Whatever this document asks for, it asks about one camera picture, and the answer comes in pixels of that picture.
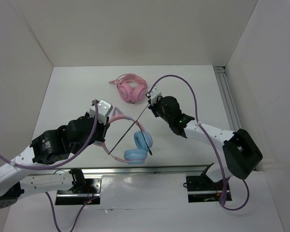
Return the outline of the pink blue cat-ear headphones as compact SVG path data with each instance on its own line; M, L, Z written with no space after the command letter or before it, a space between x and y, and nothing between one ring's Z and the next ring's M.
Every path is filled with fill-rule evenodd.
M140 165L144 164L145 160L147 159L148 153L151 153L151 147L153 145L153 139L149 132L147 132L144 126L135 120L131 116L125 115L118 107L115 107L112 113L112 117L109 120L109 123L113 123L118 120L128 120L132 121L134 125L136 125L139 130L133 134L134 142L136 145L136 149L126 150L123 155L123 159L116 157L111 154L108 150L104 142L95 142L94 145L102 147L104 151L112 157L114 160L126 164L133 164L133 165Z

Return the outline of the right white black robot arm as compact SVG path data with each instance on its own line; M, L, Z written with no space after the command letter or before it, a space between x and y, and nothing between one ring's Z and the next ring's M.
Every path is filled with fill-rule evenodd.
M232 176L245 180L263 159L244 129L224 130L197 122L194 117L182 113L177 99L172 96L149 96L148 103L154 116L167 122L174 134L214 146L218 163L203 171L201 184L205 189L213 189L219 181Z

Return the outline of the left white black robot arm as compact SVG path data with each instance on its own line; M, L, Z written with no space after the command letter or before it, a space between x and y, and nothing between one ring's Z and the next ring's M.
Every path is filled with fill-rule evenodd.
M54 170L88 145L103 142L109 126L109 122L82 116L32 140L21 154L0 167L0 209L36 193L54 190L79 193L85 190L87 183L79 168L72 168L64 174L34 176L34 173Z

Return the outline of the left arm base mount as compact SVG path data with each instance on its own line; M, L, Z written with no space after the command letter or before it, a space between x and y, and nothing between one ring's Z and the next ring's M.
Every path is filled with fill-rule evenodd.
M73 187L69 190L58 190L55 205L99 205L101 201L102 177L84 174L79 168L68 171L72 175Z

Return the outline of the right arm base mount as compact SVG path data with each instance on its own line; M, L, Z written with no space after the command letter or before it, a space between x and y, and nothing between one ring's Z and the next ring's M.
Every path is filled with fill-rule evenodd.
M188 202L218 202L223 190L223 180L213 182L206 172L213 165L210 164L200 175L186 176L186 182L183 184L188 191Z

